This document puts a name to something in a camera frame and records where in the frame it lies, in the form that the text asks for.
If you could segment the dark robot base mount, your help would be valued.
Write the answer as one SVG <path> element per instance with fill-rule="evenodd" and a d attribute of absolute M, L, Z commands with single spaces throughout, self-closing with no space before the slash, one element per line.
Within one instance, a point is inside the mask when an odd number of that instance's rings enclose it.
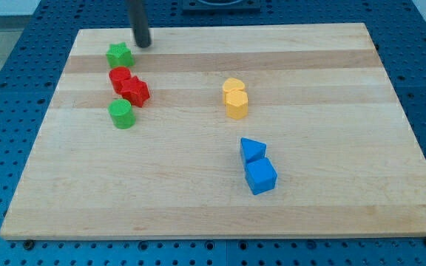
<path fill-rule="evenodd" d="M 261 0 L 181 0 L 184 13 L 260 11 Z"/>

